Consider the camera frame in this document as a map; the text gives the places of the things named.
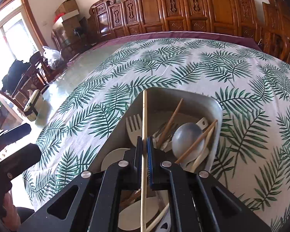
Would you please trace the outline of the person's left hand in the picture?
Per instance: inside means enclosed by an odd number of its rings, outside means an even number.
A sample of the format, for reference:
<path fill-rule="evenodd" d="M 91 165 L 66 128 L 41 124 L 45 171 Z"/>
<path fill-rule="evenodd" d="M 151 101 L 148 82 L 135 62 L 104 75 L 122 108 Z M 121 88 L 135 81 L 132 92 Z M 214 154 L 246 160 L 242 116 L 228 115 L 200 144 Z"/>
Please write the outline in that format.
<path fill-rule="evenodd" d="M 21 220 L 16 207 L 13 205 L 12 196 L 6 193 L 3 199 L 3 207 L 6 210 L 6 216 L 2 218 L 4 225 L 10 231 L 17 231 L 21 225 Z"/>

